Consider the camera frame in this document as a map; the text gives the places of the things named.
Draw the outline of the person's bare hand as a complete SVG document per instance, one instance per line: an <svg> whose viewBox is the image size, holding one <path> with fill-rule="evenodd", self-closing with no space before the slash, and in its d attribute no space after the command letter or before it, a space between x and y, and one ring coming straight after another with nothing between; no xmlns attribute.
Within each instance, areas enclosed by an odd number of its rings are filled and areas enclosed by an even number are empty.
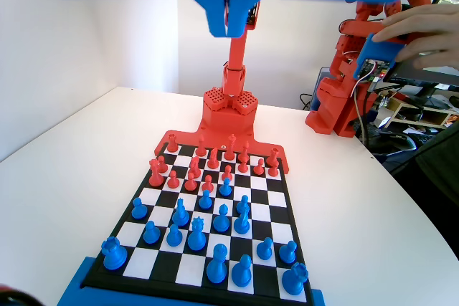
<svg viewBox="0 0 459 306"><path fill-rule="evenodd" d="M458 5L428 4L396 13L382 22L384 28L372 37L383 42L403 34L420 33L399 51L395 60L413 59L419 70L431 67L458 68Z"/></svg>

